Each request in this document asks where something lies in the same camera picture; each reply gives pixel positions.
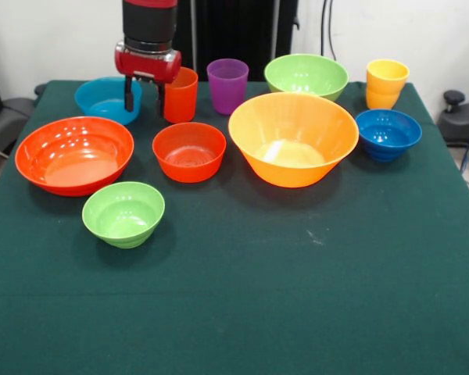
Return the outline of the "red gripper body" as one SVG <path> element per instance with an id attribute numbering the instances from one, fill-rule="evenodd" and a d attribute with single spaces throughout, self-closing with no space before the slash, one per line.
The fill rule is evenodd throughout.
<path id="1" fill-rule="evenodd" d="M 150 79 L 156 84 L 171 84 L 181 68 L 181 53 L 173 49 L 158 53 L 138 52 L 119 41 L 115 47 L 114 61 L 116 70 L 124 76 Z"/>

